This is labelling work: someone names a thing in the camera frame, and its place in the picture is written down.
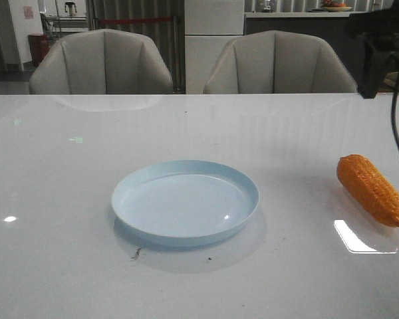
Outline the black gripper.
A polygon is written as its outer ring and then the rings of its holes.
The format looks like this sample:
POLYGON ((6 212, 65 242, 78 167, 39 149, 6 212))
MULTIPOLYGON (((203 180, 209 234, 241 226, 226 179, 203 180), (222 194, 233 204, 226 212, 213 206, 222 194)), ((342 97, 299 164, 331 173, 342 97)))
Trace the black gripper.
POLYGON ((345 33, 363 37, 364 65, 358 91, 363 98, 374 98, 390 72, 399 72, 399 1, 378 11, 350 14, 345 33))

